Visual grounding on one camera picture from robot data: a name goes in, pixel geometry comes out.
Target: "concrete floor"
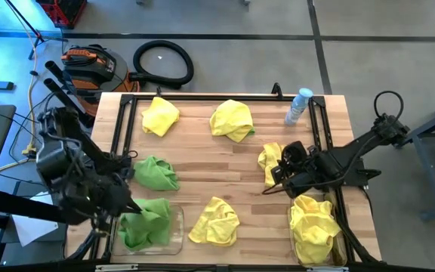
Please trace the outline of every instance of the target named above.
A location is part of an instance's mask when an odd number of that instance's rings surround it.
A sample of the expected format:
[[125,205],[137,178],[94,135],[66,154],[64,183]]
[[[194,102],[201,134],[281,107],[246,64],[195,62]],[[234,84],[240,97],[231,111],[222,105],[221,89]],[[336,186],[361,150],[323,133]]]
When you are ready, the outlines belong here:
[[[56,31],[34,4],[14,3],[40,30]],[[274,34],[311,35],[306,0],[251,0],[249,11],[237,0],[152,0],[136,6],[131,1],[111,5],[89,0],[73,32],[132,32],[190,34]],[[329,36],[435,36],[435,0],[315,0],[319,28]],[[21,30],[0,0],[0,31]],[[70,44],[99,43],[121,54],[131,70],[134,51],[143,39],[72,39]],[[299,87],[323,93],[313,41],[290,40],[175,40],[192,57],[196,74],[185,91],[268,93],[279,82],[287,93]],[[42,80],[49,77],[43,65],[60,56],[59,42],[46,42],[38,48],[40,76],[33,101],[48,90]],[[333,94],[347,99],[353,132],[369,130],[375,117],[373,97],[383,90],[398,91],[405,100],[401,121],[415,128],[435,112],[435,43],[429,42],[323,42],[326,66]],[[28,112],[26,92],[32,61],[26,59],[27,39],[0,38],[0,80],[16,83],[14,91],[0,91],[0,104],[15,104],[17,112]],[[179,76],[184,64],[166,50],[152,50],[142,62],[150,72]],[[154,91],[148,85],[146,91]],[[383,97],[379,110],[396,114],[398,103]],[[10,131],[12,141],[17,126]],[[16,151],[29,139],[22,133]],[[0,165],[12,162],[6,143]],[[375,227],[383,259],[390,264],[435,268],[435,221],[424,223],[418,213],[435,207],[435,199],[415,150],[382,147],[365,157],[369,168],[382,170],[370,182]],[[11,169],[16,177],[37,179],[34,165]],[[12,191],[14,183],[0,178],[0,190]],[[59,243],[35,243],[30,248],[8,249],[8,264],[58,259]]]

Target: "yellow cloth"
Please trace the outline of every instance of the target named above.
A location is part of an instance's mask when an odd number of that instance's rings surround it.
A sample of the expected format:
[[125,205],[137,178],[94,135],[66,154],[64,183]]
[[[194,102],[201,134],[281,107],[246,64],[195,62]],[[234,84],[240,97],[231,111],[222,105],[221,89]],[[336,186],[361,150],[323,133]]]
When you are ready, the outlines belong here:
[[278,160],[281,159],[281,152],[284,145],[277,143],[270,143],[263,145],[263,152],[258,157],[258,164],[264,170],[264,186],[272,187],[275,184],[273,176],[271,175],[271,169],[278,166]]
[[154,97],[150,107],[142,112],[142,116],[143,131],[162,137],[179,120],[179,110],[171,102]]
[[212,114],[209,124],[214,136],[226,135],[236,143],[242,141],[250,131],[254,131],[248,106],[234,100],[219,105]]
[[211,243],[215,246],[231,246],[236,241],[238,215],[224,200],[212,197],[199,220],[189,233],[195,243]]
[[302,264],[322,264],[332,250],[333,237],[340,232],[340,227],[331,212],[329,201],[317,202],[304,195],[295,199],[290,228]]

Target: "green towel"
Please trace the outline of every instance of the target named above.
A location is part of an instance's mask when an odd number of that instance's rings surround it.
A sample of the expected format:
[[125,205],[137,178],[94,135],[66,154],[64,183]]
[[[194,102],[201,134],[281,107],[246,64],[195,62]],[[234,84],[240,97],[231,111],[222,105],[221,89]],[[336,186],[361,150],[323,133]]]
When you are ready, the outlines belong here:
[[177,175],[172,165],[163,159],[149,156],[134,164],[134,178],[137,182],[152,190],[179,190]]
[[119,236],[131,251],[145,249],[154,244],[168,245],[171,212],[167,199],[134,199],[142,208],[141,214],[125,213],[120,216]]

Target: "water bottle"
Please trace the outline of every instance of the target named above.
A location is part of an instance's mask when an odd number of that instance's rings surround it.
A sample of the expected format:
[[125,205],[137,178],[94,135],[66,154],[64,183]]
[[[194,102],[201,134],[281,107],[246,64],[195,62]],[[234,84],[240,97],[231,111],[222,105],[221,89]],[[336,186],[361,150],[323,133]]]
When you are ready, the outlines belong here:
[[309,88],[301,88],[298,95],[293,98],[292,106],[286,113],[285,124],[294,125],[308,106],[308,100],[313,96]]

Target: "wooden table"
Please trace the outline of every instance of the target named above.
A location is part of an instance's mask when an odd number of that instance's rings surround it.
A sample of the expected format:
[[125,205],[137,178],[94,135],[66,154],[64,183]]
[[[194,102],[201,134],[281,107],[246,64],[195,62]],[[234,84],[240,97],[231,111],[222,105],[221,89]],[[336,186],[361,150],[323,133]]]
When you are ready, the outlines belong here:
[[[100,101],[92,140],[103,151],[110,151],[120,95],[104,93]],[[325,96],[325,101],[334,145],[345,145],[353,140],[345,97],[329,95]],[[139,153],[137,160],[154,155],[170,162],[179,177],[180,190],[154,192],[132,181],[131,191],[134,198],[165,197],[183,208],[183,249],[177,255],[113,256],[112,262],[296,264],[286,214],[291,200],[285,193],[261,195],[264,172],[258,165],[258,155],[266,143],[289,144],[299,140],[305,147],[313,144],[308,110],[305,110],[296,126],[287,127],[283,125],[283,120],[290,107],[289,102],[245,102],[251,110],[256,133],[237,144],[226,136],[211,135],[209,118],[222,101],[185,100],[172,103],[180,110],[180,119],[160,138],[143,132],[141,112],[148,108],[150,100],[139,100],[130,150]],[[128,111],[127,109],[122,125],[120,150]],[[321,120],[318,123],[322,131]],[[366,197],[363,192],[352,187],[344,187],[343,194],[350,228],[368,251],[380,259]],[[187,238],[213,196],[227,201],[241,222],[238,226],[238,240],[231,247],[196,244]],[[75,251],[89,230],[89,224],[69,227],[68,253]]]

